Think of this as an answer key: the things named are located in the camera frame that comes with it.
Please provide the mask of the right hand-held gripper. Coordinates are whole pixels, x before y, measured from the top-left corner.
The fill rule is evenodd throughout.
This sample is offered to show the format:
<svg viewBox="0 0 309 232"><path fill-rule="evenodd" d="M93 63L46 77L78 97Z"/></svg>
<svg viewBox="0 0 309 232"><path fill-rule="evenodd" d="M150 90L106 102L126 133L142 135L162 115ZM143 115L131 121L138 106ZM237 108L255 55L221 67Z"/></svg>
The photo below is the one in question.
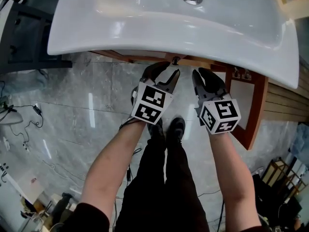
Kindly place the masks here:
<svg viewBox="0 0 309 232"><path fill-rule="evenodd" d="M206 99L207 93L226 93L225 82L212 71L199 68L193 70L192 81L195 95L198 97L198 107L195 109L200 125L212 134L232 132L241 120L237 100L230 94Z"/></svg>

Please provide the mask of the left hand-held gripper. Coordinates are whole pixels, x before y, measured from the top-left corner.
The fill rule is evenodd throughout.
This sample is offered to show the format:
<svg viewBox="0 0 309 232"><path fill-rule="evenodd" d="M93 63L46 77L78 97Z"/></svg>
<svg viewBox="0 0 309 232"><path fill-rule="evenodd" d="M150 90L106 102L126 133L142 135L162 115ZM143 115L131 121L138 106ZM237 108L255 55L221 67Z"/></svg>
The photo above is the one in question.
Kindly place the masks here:
<svg viewBox="0 0 309 232"><path fill-rule="evenodd" d="M170 65L168 61L154 63L144 70L137 89L133 91L133 118L156 124L173 100L173 91L180 77L177 69L165 82L155 83L156 78Z"/></svg>

